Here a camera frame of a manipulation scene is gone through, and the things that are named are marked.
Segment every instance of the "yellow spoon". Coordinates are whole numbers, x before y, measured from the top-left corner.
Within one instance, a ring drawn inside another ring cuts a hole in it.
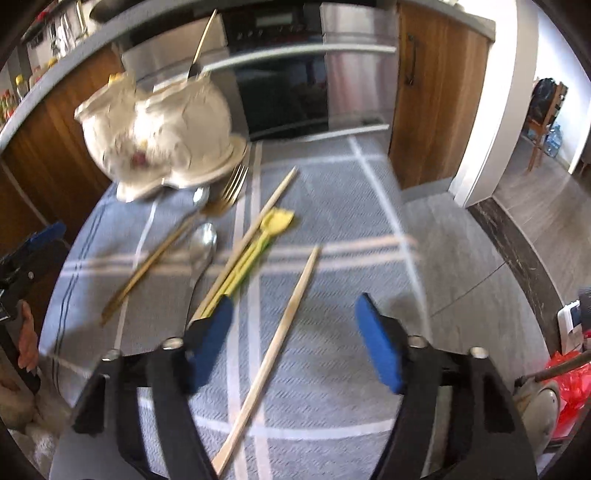
[[[231,296],[234,294],[242,280],[246,277],[248,271],[269,245],[271,239],[284,232],[291,223],[293,217],[294,212],[290,210],[284,210],[281,208],[272,208],[269,210],[269,213],[265,215],[261,222],[261,234],[259,238],[251,243],[232,271],[228,274],[226,280],[222,283],[222,286],[215,294],[211,303],[203,311],[203,318],[207,318],[212,314],[213,309],[215,309],[217,303],[222,298],[222,295]]]

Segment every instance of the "gold fork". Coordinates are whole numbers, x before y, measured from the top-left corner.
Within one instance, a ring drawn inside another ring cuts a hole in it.
[[[232,170],[230,179],[228,180],[228,183],[226,183],[226,187],[222,190],[221,195],[217,199],[209,201],[200,212],[192,213],[186,217],[175,230],[167,235],[159,246],[149,254],[148,258],[138,266],[129,280],[113,294],[101,313],[101,325],[104,326],[109,321],[137,282],[146,275],[148,270],[154,263],[156,263],[168,247],[170,247],[170,245],[172,245],[186,230],[189,229],[189,227],[191,227],[191,225],[194,224],[194,220],[197,216],[205,215],[207,217],[219,217],[226,213],[230,207],[236,203],[240,191],[242,190],[242,186],[244,185],[244,181],[246,180],[247,172],[248,167],[242,162],[239,163],[234,167],[234,170]]]
[[[216,199],[209,201],[201,210],[202,215],[207,217],[219,217],[226,213],[240,195],[248,167],[244,163],[239,163],[230,176],[230,180],[226,183],[221,195]]]

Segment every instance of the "metal bolt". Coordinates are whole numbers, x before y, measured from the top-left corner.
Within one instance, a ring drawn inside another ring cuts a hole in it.
[[[178,337],[172,337],[168,340],[165,340],[162,343],[162,348],[164,350],[176,350],[177,348],[181,348],[183,346],[183,339]]]
[[[413,348],[425,348],[427,341],[421,336],[411,335],[408,337],[408,344]]]
[[[473,346],[470,348],[469,353],[474,358],[488,358],[488,352],[481,346]]]
[[[117,360],[121,356],[121,350],[117,350],[115,348],[109,350],[107,353],[103,355],[101,360],[103,362],[112,362],[113,360]]]

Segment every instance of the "black marble threshold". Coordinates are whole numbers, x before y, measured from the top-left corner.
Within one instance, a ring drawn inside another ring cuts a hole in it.
[[[554,283],[520,228],[493,198],[468,208],[509,265],[530,304],[550,355],[560,350],[556,314],[563,307]]]

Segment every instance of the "cabinet handle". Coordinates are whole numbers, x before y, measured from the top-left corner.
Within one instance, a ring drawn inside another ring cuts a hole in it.
[[[417,67],[417,41],[415,40],[414,35],[411,34],[408,34],[407,38],[408,41],[413,44],[413,66],[410,75],[406,75],[405,82],[409,87],[412,87],[414,85],[414,72]]]

